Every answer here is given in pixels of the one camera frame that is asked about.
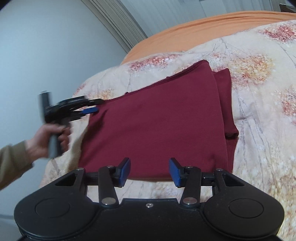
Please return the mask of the olive sleeve left forearm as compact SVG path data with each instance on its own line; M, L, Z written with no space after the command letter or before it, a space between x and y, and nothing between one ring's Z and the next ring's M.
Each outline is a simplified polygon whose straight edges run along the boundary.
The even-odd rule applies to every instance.
M16 145L1 148L0 188L6 188L33 167L26 152L26 143L22 141Z

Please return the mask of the person's left hand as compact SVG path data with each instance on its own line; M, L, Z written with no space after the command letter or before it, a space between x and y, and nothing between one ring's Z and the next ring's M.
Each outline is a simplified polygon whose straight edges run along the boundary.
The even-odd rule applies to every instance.
M57 124L42 125L35 135L25 141L25 150L30 162L34 162L39 158L47 158L49 156L49 141L52 135L58 135L63 152L68 150L70 128Z

